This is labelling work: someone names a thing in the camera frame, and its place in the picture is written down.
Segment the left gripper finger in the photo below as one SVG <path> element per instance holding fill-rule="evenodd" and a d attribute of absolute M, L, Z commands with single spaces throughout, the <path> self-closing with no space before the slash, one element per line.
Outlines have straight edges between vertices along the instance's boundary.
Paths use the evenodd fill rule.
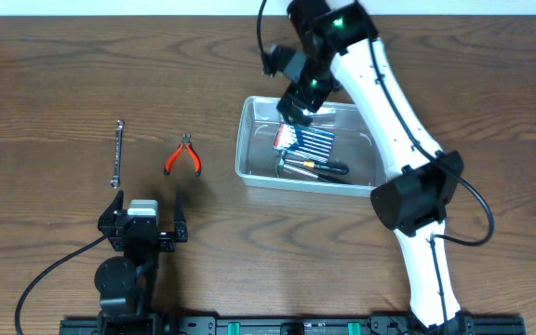
<path fill-rule="evenodd" d="M 186 231 L 187 223 L 182 207 L 181 194 L 176 194 L 173 211 L 173 225 L 175 231 Z"/>
<path fill-rule="evenodd" d="M 100 215 L 100 223 L 114 223 L 116 213 L 123 209 L 124 192 L 118 190 L 111 204 Z"/>

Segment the precision screwdriver set case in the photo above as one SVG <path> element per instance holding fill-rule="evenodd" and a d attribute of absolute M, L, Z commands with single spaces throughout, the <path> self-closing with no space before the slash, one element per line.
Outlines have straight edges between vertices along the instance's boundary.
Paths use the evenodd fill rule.
<path fill-rule="evenodd" d="M 292 126 L 281 123 L 275 135 L 274 149 L 327 163 L 335 135 L 315 127 Z"/>

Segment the yellow black screwdriver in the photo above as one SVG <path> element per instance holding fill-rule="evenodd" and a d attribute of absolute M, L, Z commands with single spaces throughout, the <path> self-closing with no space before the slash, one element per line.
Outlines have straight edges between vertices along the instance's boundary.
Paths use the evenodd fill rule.
<path fill-rule="evenodd" d="M 284 162 L 301 168 L 309 168 L 311 170 L 319 170 L 337 175 L 346 175 L 349 173 L 349 168 L 341 163 L 320 163 L 313 160 L 300 160 L 285 158 Z"/>

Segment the claw hammer black handle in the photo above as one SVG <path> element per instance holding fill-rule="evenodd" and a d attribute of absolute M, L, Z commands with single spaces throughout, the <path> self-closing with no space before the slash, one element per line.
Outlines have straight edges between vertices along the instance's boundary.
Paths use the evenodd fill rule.
<path fill-rule="evenodd" d="M 331 182 L 331 183 L 340 183 L 345 184 L 345 181 L 340 179 L 340 176 L 333 173 L 328 173 L 319 170 L 311 170 L 306 167 L 297 167 L 284 162 L 285 158 L 281 158 L 275 166 L 275 173 L 277 176 L 280 176 L 280 173 L 285 171 L 289 173 L 294 173 L 306 178 L 310 178 L 316 181 Z"/>

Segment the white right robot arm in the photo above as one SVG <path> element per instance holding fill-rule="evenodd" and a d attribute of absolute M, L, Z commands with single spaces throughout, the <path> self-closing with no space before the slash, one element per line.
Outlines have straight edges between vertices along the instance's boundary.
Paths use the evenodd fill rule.
<path fill-rule="evenodd" d="M 293 1 L 287 13 L 302 50 L 274 47 L 262 54 L 266 70 L 291 81 L 278 112 L 290 125 L 307 126 L 330 92 L 348 93 L 381 155 L 386 181 L 370 200 L 400 245 L 411 318 L 423 333 L 459 333 L 462 308 L 449 279 L 445 230 L 446 206 L 462 179 L 460 154 L 444 153 L 423 128 L 361 4 Z"/>

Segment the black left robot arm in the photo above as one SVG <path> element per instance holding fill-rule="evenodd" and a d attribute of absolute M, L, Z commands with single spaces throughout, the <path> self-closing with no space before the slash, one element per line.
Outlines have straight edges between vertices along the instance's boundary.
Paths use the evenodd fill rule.
<path fill-rule="evenodd" d="M 99 217 L 98 229 L 118 253 L 104 261 L 95 273 L 100 307 L 109 316 L 140 316 L 151 305 L 159 266 L 159 255 L 173 252 L 188 241 L 188 230 L 177 195 L 173 207 L 173 229 L 159 229 L 158 202 L 134 199 L 123 208 L 119 191 Z"/>

